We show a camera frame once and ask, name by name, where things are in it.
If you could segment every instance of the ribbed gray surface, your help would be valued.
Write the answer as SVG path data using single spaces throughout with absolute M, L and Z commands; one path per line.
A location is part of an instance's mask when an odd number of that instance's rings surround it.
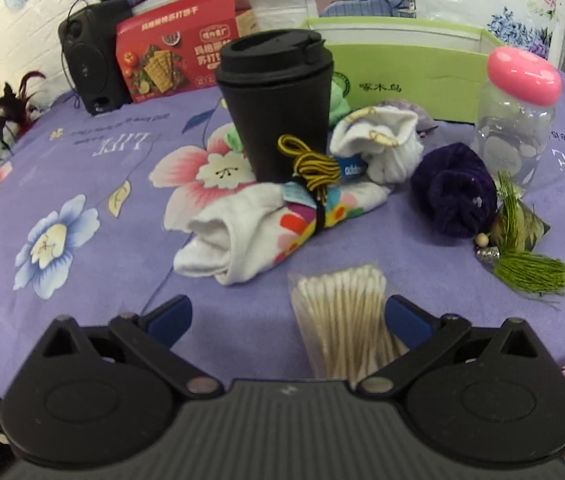
M 20 463 L 4 480 L 565 480 L 565 463 L 485 471 L 424 447 L 397 410 L 342 383 L 237 382 L 190 402 L 152 448 L 99 470 Z

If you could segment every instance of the dark purple fabric ball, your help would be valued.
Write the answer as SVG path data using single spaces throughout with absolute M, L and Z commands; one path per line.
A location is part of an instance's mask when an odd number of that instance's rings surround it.
M 495 182 L 480 157 L 461 142 L 427 153 L 411 177 L 411 190 L 441 234 L 471 238 L 488 232 L 495 220 Z

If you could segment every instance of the polka dot lid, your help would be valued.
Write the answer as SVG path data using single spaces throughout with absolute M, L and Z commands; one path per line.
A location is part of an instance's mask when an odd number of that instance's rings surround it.
M 507 94 L 537 106 L 553 106 L 562 92 L 562 78 L 540 56 L 513 46 L 499 46 L 486 65 L 491 82 Z

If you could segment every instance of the open cardboard box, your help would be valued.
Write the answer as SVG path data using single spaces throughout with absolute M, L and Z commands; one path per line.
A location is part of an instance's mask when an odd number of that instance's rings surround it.
M 481 28 L 413 18 L 307 20 L 322 34 L 353 108 L 407 99 L 435 119 L 474 123 L 488 54 L 502 43 Z
M 121 22 L 116 58 L 143 102 L 214 86 L 220 49 L 258 30 L 248 0 L 176 0 Z

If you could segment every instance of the black cup lid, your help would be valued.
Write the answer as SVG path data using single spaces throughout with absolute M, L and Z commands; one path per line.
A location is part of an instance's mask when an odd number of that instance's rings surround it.
M 220 51 L 216 79 L 227 86 L 265 86 L 302 79 L 333 64 L 315 30 L 287 28 L 251 34 Z

